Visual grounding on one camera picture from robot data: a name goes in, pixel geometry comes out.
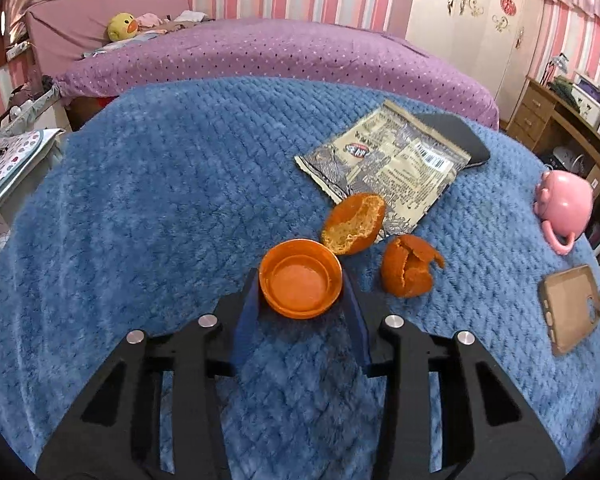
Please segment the dotted ironing board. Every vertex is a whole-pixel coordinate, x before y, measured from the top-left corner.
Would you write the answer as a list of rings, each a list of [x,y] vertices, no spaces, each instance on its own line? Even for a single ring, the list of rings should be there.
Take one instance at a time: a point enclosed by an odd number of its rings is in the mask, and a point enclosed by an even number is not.
[[[42,162],[63,133],[64,129],[48,128],[0,138],[0,205]]]

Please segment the orange plastic cap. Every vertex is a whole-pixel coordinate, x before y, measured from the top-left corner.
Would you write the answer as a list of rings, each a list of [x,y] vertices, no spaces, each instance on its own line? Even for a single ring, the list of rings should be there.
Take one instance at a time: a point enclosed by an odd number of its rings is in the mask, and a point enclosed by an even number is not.
[[[340,296],[342,266],[321,243],[294,238],[264,255],[259,284],[274,311],[285,318],[307,320],[325,313]]]

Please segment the blue knitted blanket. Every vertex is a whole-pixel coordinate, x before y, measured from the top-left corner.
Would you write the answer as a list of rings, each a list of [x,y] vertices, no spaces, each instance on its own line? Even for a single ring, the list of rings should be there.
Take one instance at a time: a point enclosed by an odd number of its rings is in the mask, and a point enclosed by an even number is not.
[[[148,84],[70,133],[0,253],[0,433],[44,479],[559,479],[600,313],[552,350],[543,165],[421,102],[284,78]]]

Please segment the grey printed snack packet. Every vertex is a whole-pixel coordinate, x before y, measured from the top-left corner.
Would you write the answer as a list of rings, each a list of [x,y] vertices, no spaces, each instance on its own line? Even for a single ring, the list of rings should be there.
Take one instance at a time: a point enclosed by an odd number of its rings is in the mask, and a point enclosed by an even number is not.
[[[386,202],[378,238],[410,234],[470,161],[468,151],[392,101],[294,161],[339,204],[358,193]]]

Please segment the pink metal-lined mug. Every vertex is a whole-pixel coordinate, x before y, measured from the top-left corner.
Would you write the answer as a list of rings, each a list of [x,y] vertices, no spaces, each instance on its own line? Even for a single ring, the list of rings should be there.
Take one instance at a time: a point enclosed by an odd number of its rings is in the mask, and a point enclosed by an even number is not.
[[[591,219],[593,189],[568,171],[546,170],[535,187],[533,211],[547,244],[557,255],[568,255]]]

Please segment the black smartphone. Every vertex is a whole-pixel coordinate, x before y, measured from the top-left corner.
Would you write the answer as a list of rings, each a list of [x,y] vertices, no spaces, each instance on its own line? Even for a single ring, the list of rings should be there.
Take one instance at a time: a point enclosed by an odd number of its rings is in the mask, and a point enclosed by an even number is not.
[[[482,166],[490,159],[490,152],[486,148],[486,144],[480,140],[464,120],[446,113],[416,114],[415,117],[468,153],[470,159],[467,168]]]

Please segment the desk lamp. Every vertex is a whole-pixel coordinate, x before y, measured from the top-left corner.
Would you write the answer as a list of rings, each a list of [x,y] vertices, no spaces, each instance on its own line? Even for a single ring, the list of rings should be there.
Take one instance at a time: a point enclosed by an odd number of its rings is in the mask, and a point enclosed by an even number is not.
[[[568,73],[568,62],[568,58],[562,52],[550,58],[545,66],[545,70],[541,78],[541,84],[543,86],[547,86],[557,76]]]

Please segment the yellow duck plush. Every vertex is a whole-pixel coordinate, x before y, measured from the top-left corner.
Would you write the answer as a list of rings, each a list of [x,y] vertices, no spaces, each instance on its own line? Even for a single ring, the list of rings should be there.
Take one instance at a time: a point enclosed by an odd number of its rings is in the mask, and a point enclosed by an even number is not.
[[[132,39],[137,35],[138,24],[132,14],[118,13],[107,25],[107,36],[111,42]]]

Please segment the white wardrobe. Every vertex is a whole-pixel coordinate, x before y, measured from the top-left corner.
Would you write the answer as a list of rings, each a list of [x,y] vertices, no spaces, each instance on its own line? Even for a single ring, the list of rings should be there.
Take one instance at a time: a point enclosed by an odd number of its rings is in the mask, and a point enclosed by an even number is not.
[[[509,122],[524,92],[543,0],[413,0],[406,40],[482,84]]]

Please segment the white storage box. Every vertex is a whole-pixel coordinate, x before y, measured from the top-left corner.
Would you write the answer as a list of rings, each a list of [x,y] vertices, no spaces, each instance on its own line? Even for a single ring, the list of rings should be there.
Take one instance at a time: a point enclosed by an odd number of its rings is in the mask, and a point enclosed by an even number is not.
[[[571,87],[571,95],[583,120],[595,130],[600,128],[600,103],[575,84]]]

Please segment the orange peel piece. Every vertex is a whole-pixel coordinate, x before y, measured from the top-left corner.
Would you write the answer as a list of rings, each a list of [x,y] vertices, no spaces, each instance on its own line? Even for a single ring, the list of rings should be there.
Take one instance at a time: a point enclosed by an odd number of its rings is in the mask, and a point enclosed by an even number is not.
[[[353,194],[332,208],[321,242],[338,256],[354,255],[374,244],[386,213],[385,200],[373,193]]]
[[[426,240],[403,234],[386,247],[380,266],[382,287],[399,298],[413,298],[430,292],[434,278],[431,263],[443,269],[445,260]]]

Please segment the wooden desk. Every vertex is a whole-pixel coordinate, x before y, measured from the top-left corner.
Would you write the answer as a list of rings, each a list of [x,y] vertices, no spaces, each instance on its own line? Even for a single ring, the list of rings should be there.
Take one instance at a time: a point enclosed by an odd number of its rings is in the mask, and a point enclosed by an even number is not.
[[[554,148],[576,148],[583,155],[584,176],[600,196],[600,134],[567,102],[530,77],[505,133],[536,156],[548,155]]]

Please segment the purple dotted bed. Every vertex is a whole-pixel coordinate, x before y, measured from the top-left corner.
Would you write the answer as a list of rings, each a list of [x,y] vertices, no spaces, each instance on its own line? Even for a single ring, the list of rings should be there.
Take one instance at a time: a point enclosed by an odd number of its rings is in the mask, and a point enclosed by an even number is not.
[[[178,16],[187,0],[52,0],[26,14],[40,72],[63,98],[112,98],[139,84],[283,77],[389,91],[498,126],[491,93],[451,64],[384,32],[279,18],[197,24],[99,53],[114,14]]]

